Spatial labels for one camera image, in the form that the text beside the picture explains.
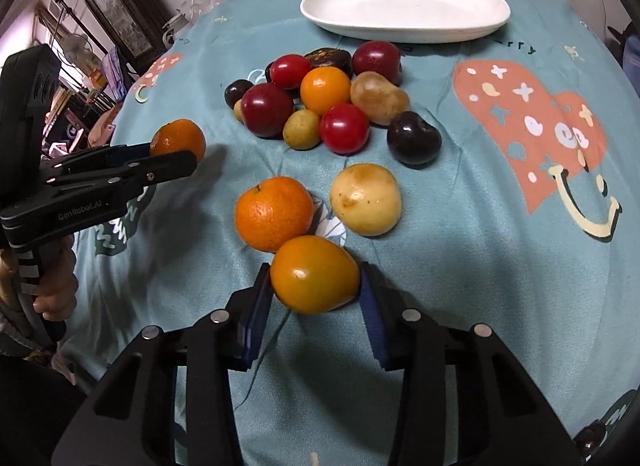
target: orange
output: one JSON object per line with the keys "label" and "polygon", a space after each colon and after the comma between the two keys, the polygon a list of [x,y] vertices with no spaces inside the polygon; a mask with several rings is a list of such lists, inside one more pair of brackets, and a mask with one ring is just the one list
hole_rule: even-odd
{"label": "orange", "polygon": [[162,126],[154,135],[149,152],[152,156],[190,150],[200,162],[207,149],[207,140],[200,127],[189,119],[177,119]]}
{"label": "orange", "polygon": [[315,211],[302,184],[291,177],[273,177],[238,199],[236,230],[252,248],[275,253],[287,240],[308,233]]}
{"label": "orange", "polygon": [[360,288],[353,257],[335,243],[307,235],[289,240],[271,263],[271,287],[300,314],[320,314],[350,302]]}
{"label": "orange", "polygon": [[319,67],[310,71],[300,84],[300,99],[305,108],[324,115],[334,104],[349,102],[351,80],[336,67]]}

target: white oval plate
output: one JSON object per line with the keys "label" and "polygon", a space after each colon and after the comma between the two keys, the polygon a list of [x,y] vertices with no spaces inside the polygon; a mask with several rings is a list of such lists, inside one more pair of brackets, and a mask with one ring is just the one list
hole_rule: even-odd
{"label": "white oval plate", "polygon": [[397,43],[474,40],[511,16],[504,0],[302,0],[300,12],[329,32]]}

